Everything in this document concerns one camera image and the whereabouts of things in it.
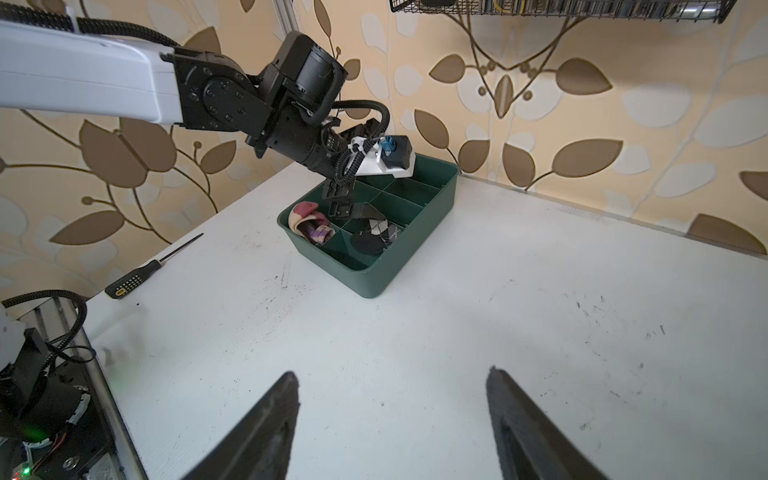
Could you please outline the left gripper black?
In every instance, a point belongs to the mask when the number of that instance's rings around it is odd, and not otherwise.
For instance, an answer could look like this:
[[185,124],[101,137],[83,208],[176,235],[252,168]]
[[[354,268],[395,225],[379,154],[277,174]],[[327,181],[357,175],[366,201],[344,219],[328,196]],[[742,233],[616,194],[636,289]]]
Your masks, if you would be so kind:
[[386,216],[372,204],[354,201],[354,185],[354,181],[342,185],[332,179],[322,184],[322,199],[328,203],[327,216],[339,220],[386,220]]

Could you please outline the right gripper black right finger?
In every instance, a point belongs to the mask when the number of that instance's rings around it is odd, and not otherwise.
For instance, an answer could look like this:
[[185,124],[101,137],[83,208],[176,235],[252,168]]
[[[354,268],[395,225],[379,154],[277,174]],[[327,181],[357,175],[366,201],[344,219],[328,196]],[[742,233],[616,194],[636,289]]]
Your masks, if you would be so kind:
[[607,479],[506,371],[490,369],[486,395],[503,478]]

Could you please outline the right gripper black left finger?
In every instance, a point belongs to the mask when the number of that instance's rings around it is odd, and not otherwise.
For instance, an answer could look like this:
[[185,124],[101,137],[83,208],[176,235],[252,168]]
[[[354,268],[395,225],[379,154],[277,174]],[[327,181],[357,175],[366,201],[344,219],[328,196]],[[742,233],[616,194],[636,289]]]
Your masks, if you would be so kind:
[[299,381],[287,371],[185,477],[285,479],[299,408]]

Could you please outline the black grey argyle sock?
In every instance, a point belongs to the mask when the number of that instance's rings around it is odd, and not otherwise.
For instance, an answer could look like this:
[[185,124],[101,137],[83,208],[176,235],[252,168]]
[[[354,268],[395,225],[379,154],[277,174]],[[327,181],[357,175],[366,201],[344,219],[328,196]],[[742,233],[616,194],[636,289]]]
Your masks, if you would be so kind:
[[359,254],[378,257],[397,241],[401,232],[399,225],[388,220],[369,220],[368,227],[354,234],[350,243]]

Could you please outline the beige sock maroon purple stripes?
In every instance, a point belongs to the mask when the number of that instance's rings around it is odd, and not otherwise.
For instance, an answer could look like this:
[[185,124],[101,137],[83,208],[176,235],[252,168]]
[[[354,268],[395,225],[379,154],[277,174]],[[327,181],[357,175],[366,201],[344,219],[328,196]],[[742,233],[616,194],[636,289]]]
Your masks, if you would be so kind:
[[290,230],[316,246],[322,246],[336,233],[328,218],[319,211],[316,202],[297,203],[288,217]]

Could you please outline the green plastic divided tray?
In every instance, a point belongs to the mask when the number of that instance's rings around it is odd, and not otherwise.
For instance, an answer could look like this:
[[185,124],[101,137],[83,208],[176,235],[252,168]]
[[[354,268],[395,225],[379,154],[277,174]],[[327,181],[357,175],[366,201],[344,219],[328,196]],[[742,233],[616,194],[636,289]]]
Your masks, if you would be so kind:
[[359,177],[350,215],[331,215],[317,185],[278,225],[300,254],[363,298],[379,296],[454,205],[459,169],[418,155],[411,177]]

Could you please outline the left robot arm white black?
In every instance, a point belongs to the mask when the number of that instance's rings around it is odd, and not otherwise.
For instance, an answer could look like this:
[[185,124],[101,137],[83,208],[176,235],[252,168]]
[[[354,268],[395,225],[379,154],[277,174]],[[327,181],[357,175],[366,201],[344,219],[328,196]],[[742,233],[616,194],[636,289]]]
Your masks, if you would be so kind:
[[360,176],[410,166],[386,133],[385,105],[341,98],[347,77],[298,31],[249,75],[225,55],[138,24],[1,6],[3,106],[241,132],[257,156],[273,150],[325,177],[332,201]]

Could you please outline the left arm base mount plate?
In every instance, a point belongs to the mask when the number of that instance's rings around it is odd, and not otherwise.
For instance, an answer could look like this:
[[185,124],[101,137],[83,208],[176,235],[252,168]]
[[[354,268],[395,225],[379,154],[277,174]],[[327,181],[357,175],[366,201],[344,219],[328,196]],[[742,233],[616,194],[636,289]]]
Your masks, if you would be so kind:
[[3,479],[119,479],[114,435],[87,368],[60,365],[26,410],[1,386]]

